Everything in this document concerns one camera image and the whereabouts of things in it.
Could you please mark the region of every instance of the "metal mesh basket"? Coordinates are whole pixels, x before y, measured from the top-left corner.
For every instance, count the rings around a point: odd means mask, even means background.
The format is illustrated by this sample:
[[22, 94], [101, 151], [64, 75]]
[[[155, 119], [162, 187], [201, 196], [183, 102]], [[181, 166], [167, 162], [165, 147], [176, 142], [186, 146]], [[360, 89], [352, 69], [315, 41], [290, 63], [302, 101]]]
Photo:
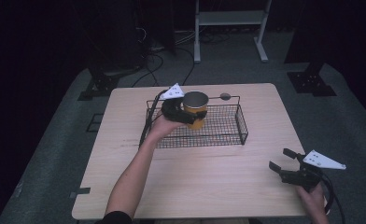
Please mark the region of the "metal mesh basket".
[[[192, 130], [181, 126], [164, 137], [158, 148], [244, 145], [248, 135], [244, 115], [239, 105], [239, 96], [232, 98], [236, 98], [237, 104], [212, 105], [212, 101], [220, 97], [209, 98], [203, 128]], [[161, 107], [156, 107], [152, 120], [157, 117], [160, 109]]]

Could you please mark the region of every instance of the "floor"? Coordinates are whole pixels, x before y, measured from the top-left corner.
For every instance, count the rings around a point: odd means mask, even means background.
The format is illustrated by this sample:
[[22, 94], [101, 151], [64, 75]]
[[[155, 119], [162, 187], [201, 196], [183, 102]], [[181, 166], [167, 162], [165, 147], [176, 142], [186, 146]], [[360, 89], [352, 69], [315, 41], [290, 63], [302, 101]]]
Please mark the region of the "floor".
[[[189, 77], [193, 62], [186, 50], [192, 52], [192, 44], [180, 46], [185, 50], [178, 49], [176, 55], [167, 51], [158, 53], [163, 63], [153, 74], [160, 86], [181, 84], [186, 77], [186, 85], [276, 85], [304, 150], [315, 149], [346, 164], [345, 171], [324, 171], [333, 182], [346, 223], [366, 223], [366, 110], [347, 87], [344, 77], [327, 64], [320, 75], [337, 96], [296, 93], [287, 72], [303, 71], [307, 63], [284, 64], [293, 33], [265, 33], [263, 45], [268, 63], [260, 61], [253, 42], [255, 35], [230, 34], [222, 36], [228, 39], [217, 44], [202, 44], [202, 61], [194, 65]], [[148, 58], [150, 70], [160, 64], [161, 58]], [[123, 77], [118, 88], [131, 88], [147, 72], [143, 69]], [[87, 69], [77, 74], [0, 217], [0, 223], [77, 223], [71, 211], [96, 138], [96, 132], [87, 132], [87, 128], [94, 114], [104, 113], [108, 100], [107, 97], [77, 100], [90, 80]], [[153, 77], [145, 76], [135, 87], [153, 85]], [[331, 223], [342, 222], [337, 204], [333, 205], [329, 217]], [[264, 224], [309, 223], [306, 217], [258, 217], [258, 220]]]

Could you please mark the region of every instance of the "black cable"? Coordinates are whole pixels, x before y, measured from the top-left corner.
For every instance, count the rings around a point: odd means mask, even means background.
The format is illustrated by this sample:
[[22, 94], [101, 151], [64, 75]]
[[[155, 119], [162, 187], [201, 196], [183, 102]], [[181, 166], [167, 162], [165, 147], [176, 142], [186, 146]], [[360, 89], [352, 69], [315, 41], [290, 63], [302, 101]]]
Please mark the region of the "black cable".
[[317, 177], [319, 177], [322, 182], [325, 184], [326, 188], [329, 191], [329, 199], [328, 199], [328, 203], [325, 206], [325, 213], [327, 214], [332, 206], [332, 203], [334, 202], [334, 200], [337, 202], [337, 206], [338, 206], [338, 210], [340, 210], [340, 215], [341, 215], [341, 220], [342, 223], [345, 224], [345, 214], [343, 211], [343, 207], [340, 204], [340, 201], [337, 198], [337, 195], [334, 192], [334, 186], [331, 183], [331, 180], [329, 179], [329, 177], [327, 175], [325, 175], [323, 172], [320, 172], [320, 174], [316, 173], [316, 172], [312, 172], [310, 170], [307, 170], [307, 172], [311, 173], [312, 175], [316, 175]]
[[207, 44], [207, 43], [212, 42], [213, 38], [214, 38], [213, 35], [211, 35], [209, 33], [205, 33], [200, 36], [200, 42], [201, 42], [201, 44]]
[[331, 180], [329, 179], [329, 177], [327, 176], [327, 175], [325, 175], [325, 174], [323, 174], [323, 182], [325, 182], [325, 180], [328, 182], [328, 183], [330, 183], [330, 185], [331, 185], [331, 188], [332, 188], [332, 190], [333, 190], [333, 197], [334, 197], [334, 200], [335, 200], [335, 202], [337, 203], [337, 206], [338, 206], [338, 210], [340, 210], [340, 215], [341, 215], [341, 219], [342, 219], [342, 223], [343, 224], [345, 224], [345, 214], [344, 214], [344, 210], [343, 210], [343, 207], [341, 206], [341, 204], [340, 204], [340, 200], [338, 199], [338, 197], [337, 197], [337, 194], [335, 194], [335, 192], [334, 192], [334, 186], [332, 185], [332, 183], [331, 183]]
[[143, 142], [145, 141], [146, 133], [148, 132], [148, 128], [150, 127], [150, 125], [152, 123], [151, 119], [152, 119], [154, 111], [156, 109], [156, 105], [159, 102], [160, 96], [163, 93], [165, 93], [166, 91], [167, 90], [164, 90], [164, 91], [161, 91], [160, 93], [158, 93], [158, 95], [154, 99], [154, 102], [153, 102], [153, 105], [151, 106], [151, 109], [148, 111], [148, 117], [146, 118], [145, 127], [143, 127], [142, 135], [140, 136], [139, 147], [141, 147]]
[[154, 121], [156, 121], [156, 119], [158, 119], [161, 115], [162, 113], [159, 116], [157, 116], [154, 120], [152, 120], [151, 123], [154, 123]]
[[195, 65], [194, 56], [192, 55], [192, 53], [190, 51], [188, 51], [186, 49], [181, 49], [181, 48], [176, 48], [176, 49], [180, 49], [180, 50], [186, 51], [191, 56], [191, 58], [192, 58], [192, 66], [191, 66], [191, 69], [190, 69], [189, 73], [186, 75], [186, 78], [184, 79], [184, 81], [182, 82], [182, 86], [184, 86], [186, 84], [187, 79], [191, 75], [192, 70], [194, 70], [194, 65]]
[[206, 45], [216, 45], [230, 39], [229, 34], [221, 34], [221, 35], [205, 34], [204, 36], [201, 36], [201, 38], [203, 37], [207, 37], [209, 39], [208, 41], [204, 41], [202, 39], [200, 40], [201, 43]]
[[134, 84], [131, 86], [131, 88], [133, 88], [142, 78], [144, 78], [144, 77], [146, 77], [146, 76], [148, 76], [150, 74], [152, 74], [152, 76], [153, 76], [154, 80], [156, 81], [157, 85], [159, 85], [158, 84], [158, 81], [157, 81], [157, 78], [155, 78], [153, 72], [159, 70], [162, 67], [162, 65], [163, 65], [163, 58], [161, 56], [157, 55], [157, 54], [150, 54], [150, 55], [158, 57], [161, 60], [161, 63], [155, 69], [153, 69], [153, 70], [149, 70], [148, 69], [149, 72], [146, 73], [146, 74], [144, 74], [143, 76], [141, 76], [139, 79], [137, 79], [136, 82], [134, 82]]

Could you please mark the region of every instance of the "yellow cup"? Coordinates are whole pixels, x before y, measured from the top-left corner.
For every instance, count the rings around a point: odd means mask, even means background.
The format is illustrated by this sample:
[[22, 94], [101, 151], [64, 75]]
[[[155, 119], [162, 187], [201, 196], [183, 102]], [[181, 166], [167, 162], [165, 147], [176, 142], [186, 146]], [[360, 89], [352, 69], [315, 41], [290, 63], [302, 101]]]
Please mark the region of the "yellow cup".
[[[183, 108], [187, 112], [197, 113], [206, 110], [209, 97], [201, 91], [189, 91], [184, 95]], [[196, 119], [193, 124], [187, 125], [190, 129], [198, 130], [204, 126], [204, 119]]]

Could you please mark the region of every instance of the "wooden table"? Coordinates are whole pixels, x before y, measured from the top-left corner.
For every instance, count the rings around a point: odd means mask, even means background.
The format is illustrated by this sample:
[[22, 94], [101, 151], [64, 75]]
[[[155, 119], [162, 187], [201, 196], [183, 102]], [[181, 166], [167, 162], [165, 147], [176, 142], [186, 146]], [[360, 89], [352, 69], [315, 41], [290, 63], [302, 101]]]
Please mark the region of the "wooden table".
[[[167, 88], [113, 90], [73, 207], [75, 219], [102, 218], [110, 191], [138, 150], [147, 100]], [[303, 216], [294, 187], [281, 183], [269, 161], [296, 171], [282, 154], [303, 147], [273, 84], [184, 86], [210, 97], [241, 97], [246, 143], [223, 147], [157, 148], [135, 218]]]

